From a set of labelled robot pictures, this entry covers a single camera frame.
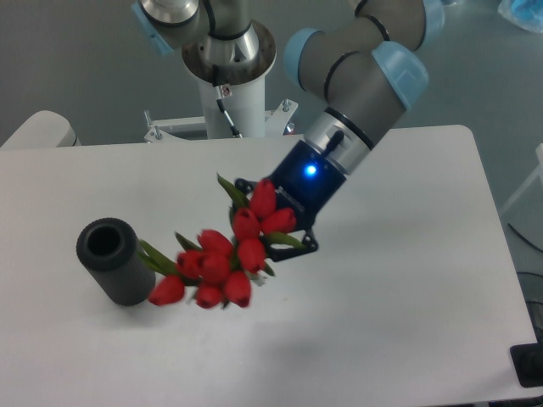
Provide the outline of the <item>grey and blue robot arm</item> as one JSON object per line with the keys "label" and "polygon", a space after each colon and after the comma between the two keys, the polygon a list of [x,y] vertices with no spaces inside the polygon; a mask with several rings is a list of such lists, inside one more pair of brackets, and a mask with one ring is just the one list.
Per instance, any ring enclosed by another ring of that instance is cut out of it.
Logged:
{"label": "grey and blue robot arm", "polygon": [[[137,1],[132,11],[160,53],[178,51],[199,84],[208,138],[263,137],[286,122],[265,113],[264,80],[276,43],[246,1]],[[264,246],[275,262],[315,252],[316,216],[346,178],[420,98],[428,72],[416,51],[442,30],[439,1],[360,1],[335,32],[293,34],[284,69],[327,105],[271,173],[277,205],[293,210],[301,243]]]}

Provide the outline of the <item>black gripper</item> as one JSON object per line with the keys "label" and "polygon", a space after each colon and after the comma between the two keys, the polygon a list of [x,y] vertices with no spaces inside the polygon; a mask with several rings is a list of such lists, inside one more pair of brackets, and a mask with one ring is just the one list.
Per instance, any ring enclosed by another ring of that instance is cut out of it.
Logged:
{"label": "black gripper", "polygon": [[[313,226],[318,213],[346,181],[344,174],[304,141],[298,141],[269,175],[276,189],[278,209],[292,209],[297,226]],[[237,178],[234,186],[251,195],[258,182]],[[272,261],[284,261],[314,253],[318,242],[312,230],[299,240],[275,231],[266,235],[266,253]]]}

